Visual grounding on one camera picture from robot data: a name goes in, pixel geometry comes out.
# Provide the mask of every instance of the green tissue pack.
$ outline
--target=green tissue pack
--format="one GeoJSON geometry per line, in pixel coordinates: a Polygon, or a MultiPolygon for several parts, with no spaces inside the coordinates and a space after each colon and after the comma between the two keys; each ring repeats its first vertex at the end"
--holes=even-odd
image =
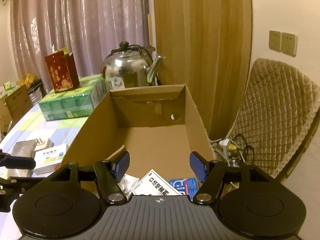
{"type": "Polygon", "coordinates": [[[55,94],[50,91],[39,106],[46,121],[89,116],[106,94],[101,74],[79,78],[72,91],[55,94]]]}

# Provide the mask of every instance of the black disc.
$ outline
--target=black disc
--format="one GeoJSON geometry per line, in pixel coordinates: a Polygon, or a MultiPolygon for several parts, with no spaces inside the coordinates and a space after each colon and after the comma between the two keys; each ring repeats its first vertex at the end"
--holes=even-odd
{"type": "Polygon", "coordinates": [[[30,191],[17,199],[13,217],[23,234],[64,238],[85,230],[100,215],[98,198],[80,187],[30,191]]]}
{"type": "Polygon", "coordinates": [[[249,238],[282,239],[300,229],[306,216],[303,202],[290,191],[267,184],[264,190],[254,186],[233,190],[220,200],[218,213],[235,232],[249,238]]]}

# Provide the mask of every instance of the kettle knob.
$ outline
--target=kettle knob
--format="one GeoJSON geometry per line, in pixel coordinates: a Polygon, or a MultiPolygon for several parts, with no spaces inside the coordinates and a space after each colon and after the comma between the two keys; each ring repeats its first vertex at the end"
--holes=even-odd
{"type": "Polygon", "coordinates": [[[129,42],[127,41],[121,41],[119,44],[119,47],[122,51],[126,51],[129,47],[129,42]]]}

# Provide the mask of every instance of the kettle spout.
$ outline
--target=kettle spout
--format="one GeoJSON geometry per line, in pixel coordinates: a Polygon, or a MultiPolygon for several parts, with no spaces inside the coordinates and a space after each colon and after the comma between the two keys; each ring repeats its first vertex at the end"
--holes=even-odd
{"type": "Polygon", "coordinates": [[[147,81],[149,84],[155,79],[156,74],[158,73],[159,63],[163,58],[165,57],[161,56],[160,54],[157,54],[156,59],[151,64],[151,66],[147,69],[147,81]]]}

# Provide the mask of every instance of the red gift box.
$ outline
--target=red gift box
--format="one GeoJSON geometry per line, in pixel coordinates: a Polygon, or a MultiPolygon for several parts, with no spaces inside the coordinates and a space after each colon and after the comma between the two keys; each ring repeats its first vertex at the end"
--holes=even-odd
{"type": "Polygon", "coordinates": [[[59,51],[45,57],[55,93],[74,90],[79,86],[79,77],[73,53],[59,51]]]}

